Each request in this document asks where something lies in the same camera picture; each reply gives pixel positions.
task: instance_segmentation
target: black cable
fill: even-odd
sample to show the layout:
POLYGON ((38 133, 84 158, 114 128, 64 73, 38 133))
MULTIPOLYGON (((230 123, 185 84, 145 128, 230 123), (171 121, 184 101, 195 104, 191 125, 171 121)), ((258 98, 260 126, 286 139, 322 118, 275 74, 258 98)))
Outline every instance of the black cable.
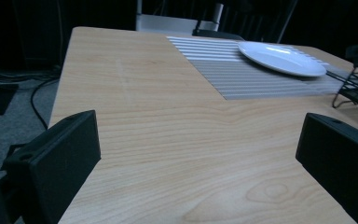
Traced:
POLYGON ((30 90, 34 90, 35 88, 37 88, 37 86, 39 86, 39 84, 37 85, 34 85, 34 86, 31 86, 31 87, 19 87, 19 88, 16 88, 16 87, 12 87, 12 85, 0 85, 0 89, 1 90, 9 90, 9 91, 30 91, 30 90))
POLYGON ((32 95, 31 95, 31 106, 32 106, 32 109, 34 110, 34 113, 36 114, 36 116, 39 118, 40 122, 42 123, 43 127, 45 128, 45 130, 48 129, 48 124, 46 123, 46 121, 42 118, 42 116, 40 115, 39 111, 37 111, 36 107, 34 106, 34 96, 36 95, 37 91, 39 91, 42 87, 45 87, 47 86, 47 84, 49 82, 51 83, 54 83, 55 81, 58 81, 58 78, 57 77, 54 77, 54 78, 51 78, 49 80, 46 80, 44 82, 42 82, 41 84, 39 84, 35 89, 34 91, 32 92, 32 95))
POLYGON ((61 68, 57 67, 53 70, 43 71, 1 71, 0 70, 0 83, 12 84, 16 82, 23 82, 28 80, 49 80, 53 77, 58 77, 61 73, 61 68))

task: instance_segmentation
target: gray placemat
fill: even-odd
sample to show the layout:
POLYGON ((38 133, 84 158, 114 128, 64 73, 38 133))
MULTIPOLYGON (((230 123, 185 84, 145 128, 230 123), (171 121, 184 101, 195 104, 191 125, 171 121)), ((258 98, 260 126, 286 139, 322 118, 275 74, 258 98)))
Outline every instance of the gray placemat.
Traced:
MULTIPOLYGON (((295 77, 268 69, 246 58, 236 41, 173 36, 168 39, 227 100, 331 94, 342 85, 330 76, 295 77)), ((348 75, 298 49, 285 48, 312 58, 338 77, 348 75)))

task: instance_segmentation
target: wood grain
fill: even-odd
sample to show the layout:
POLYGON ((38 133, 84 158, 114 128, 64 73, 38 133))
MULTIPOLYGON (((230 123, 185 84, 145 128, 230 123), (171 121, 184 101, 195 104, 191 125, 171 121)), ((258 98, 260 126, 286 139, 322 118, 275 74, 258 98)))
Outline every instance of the wood grain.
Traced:
POLYGON ((164 35, 75 28, 50 125, 95 109, 102 160, 62 223, 354 223, 295 159, 307 112, 358 128, 332 100, 226 101, 164 35))

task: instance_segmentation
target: gray carpet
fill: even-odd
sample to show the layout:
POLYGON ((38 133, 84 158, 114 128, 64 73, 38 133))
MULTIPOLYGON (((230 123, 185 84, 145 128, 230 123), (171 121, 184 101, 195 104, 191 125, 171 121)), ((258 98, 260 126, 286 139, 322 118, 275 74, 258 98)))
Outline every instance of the gray carpet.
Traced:
MULTIPOLYGON (((0 169, 10 146, 26 144, 45 131, 31 106, 34 87, 42 83, 31 80, 18 83, 17 90, 5 115, 0 116, 0 169)), ((34 96, 34 105, 43 120, 48 123, 54 104, 58 80, 39 89, 34 96)), ((0 178, 6 173, 0 170, 0 178)))

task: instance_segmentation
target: white plate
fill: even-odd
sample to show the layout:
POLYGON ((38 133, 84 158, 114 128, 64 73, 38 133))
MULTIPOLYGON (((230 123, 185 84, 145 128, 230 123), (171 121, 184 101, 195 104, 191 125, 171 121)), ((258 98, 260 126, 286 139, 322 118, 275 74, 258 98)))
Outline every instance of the white plate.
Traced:
POLYGON ((326 69, 321 64, 290 49, 251 41, 240 42, 238 47, 250 60, 279 72, 301 77, 326 74, 326 69))

